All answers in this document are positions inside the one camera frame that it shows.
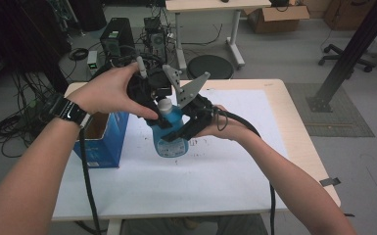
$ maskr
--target gray mat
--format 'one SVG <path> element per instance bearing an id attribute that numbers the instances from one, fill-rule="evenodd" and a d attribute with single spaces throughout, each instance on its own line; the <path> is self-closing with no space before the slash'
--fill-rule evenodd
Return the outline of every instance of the gray mat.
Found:
<path id="1" fill-rule="evenodd" d="M 313 97 L 321 84 L 286 83 L 286 87 L 310 136 L 374 137 L 356 106 L 340 87 L 329 105 L 332 113 L 312 112 L 306 97 Z"/>

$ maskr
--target person's right hand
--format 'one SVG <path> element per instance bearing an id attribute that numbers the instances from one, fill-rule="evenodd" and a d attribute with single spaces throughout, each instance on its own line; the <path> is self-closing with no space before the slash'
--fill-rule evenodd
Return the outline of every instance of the person's right hand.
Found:
<path id="1" fill-rule="evenodd" d="M 223 111 L 227 111 L 223 106 L 216 106 Z M 245 131 L 249 131 L 249 129 L 239 121 L 228 118 L 224 115 L 214 115 L 212 123 L 205 129 L 200 131 L 200 133 L 198 133 L 195 138 L 213 135 L 220 139 L 238 141 L 241 138 L 242 133 L 244 133 Z"/>
<path id="2" fill-rule="evenodd" d="M 136 72 L 139 72 L 136 63 L 110 69 L 72 92 L 68 99 L 89 114 L 125 111 L 142 118 L 157 119 L 157 113 L 127 96 L 127 84 Z"/>

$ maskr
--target electronic equipment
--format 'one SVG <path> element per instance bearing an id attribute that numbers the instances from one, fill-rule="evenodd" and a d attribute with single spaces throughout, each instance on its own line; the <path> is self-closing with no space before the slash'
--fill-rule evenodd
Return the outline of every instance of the electronic equipment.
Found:
<path id="1" fill-rule="evenodd" d="M 97 51 L 88 52 L 87 66 L 92 75 L 94 75 L 94 73 L 96 73 L 96 71 L 100 68 L 99 59 L 97 57 Z"/>
<path id="2" fill-rule="evenodd" d="M 134 53 L 134 42 L 128 18 L 112 18 L 105 28 L 100 42 L 106 58 L 124 57 Z"/>
<path id="3" fill-rule="evenodd" d="M 148 3 L 150 7 L 166 7 L 165 0 L 149 0 Z"/>
<path id="4" fill-rule="evenodd" d="M 166 35 L 161 26 L 160 17 L 145 18 L 143 20 L 146 31 L 146 46 L 151 54 L 157 55 L 167 62 Z"/>

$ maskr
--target gray floor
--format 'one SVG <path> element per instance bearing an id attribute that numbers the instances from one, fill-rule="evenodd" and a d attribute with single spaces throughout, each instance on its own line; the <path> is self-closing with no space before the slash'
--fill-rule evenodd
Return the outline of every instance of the gray floor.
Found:
<path id="1" fill-rule="evenodd" d="M 107 19 L 130 17 L 132 26 L 140 27 L 136 19 L 151 16 L 144 8 L 106 9 Z M 187 46 L 185 55 L 188 60 L 203 54 L 216 54 L 233 62 L 224 45 L 225 35 L 230 33 L 230 24 L 224 24 L 218 40 L 207 46 Z M 205 42 L 216 36 L 211 24 L 185 26 L 184 41 Z M 235 78 L 280 78 L 285 82 L 322 83 L 333 62 L 326 62 L 323 67 L 317 64 L 322 56 L 321 45 L 334 43 L 343 46 L 349 42 L 353 31 L 331 31 L 323 20 L 301 21 L 297 31 L 256 35 L 246 21 L 239 25 L 238 46 L 246 61 L 246 66 L 236 70 Z M 88 47 L 98 42 L 100 31 L 87 32 L 80 37 L 72 33 L 72 46 Z M 368 58 L 377 62 L 377 45 L 368 51 Z M 73 63 L 62 59 L 61 67 L 70 73 Z M 72 80 L 85 80 L 88 74 L 85 65 L 78 64 L 71 76 Z M 342 210 L 352 213 L 350 221 L 359 234 L 377 234 L 377 69 L 370 73 L 355 67 L 351 79 L 343 84 L 359 112 L 374 132 L 374 138 L 336 138 L 311 137 L 328 173 L 339 177 L 342 184 L 336 190 L 342 201 Z M 7 72 L 0 73 L 0 120 L 17 110 L 17 90 Z M 15 154 L 24 150 L 21 140 L 11 142 L 9 149 Z M 8 159 L 0 150 L 0 181 L 17 159 Z M 268 214 L 263 215 L 268 224 Z M 212 224 L 205 224 L 190 234 L 213 234 Z M 87 234 L 72 222 L 54 222 L 50 234 Z M 306 229 L 289 212 L 276 215 L 276 234 L 307 234 Z"/>

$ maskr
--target spray bottle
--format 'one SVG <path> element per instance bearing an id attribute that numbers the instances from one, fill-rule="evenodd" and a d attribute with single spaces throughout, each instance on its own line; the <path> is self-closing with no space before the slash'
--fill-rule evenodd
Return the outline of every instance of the spray bottle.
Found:
<path id="1" fill-rule="evenodd" d="M 172 127 L 166 129 L 161 129 L 158 125 L 151 126 L 154 134 L 154 145 L 158 155 L 164 158 L 175 158 L 184 155 L 188 152 L 187 140 L 177 138 L 171 142 L 167 142 L 161 139 L 161 137 L 171 131 L 177 131 L 184 124 L 181 110 L 173 106 L 171 100 L 168 98 L 162 99 L 158 103 L 158 108 L 164 118 L 172 124 Z"/>

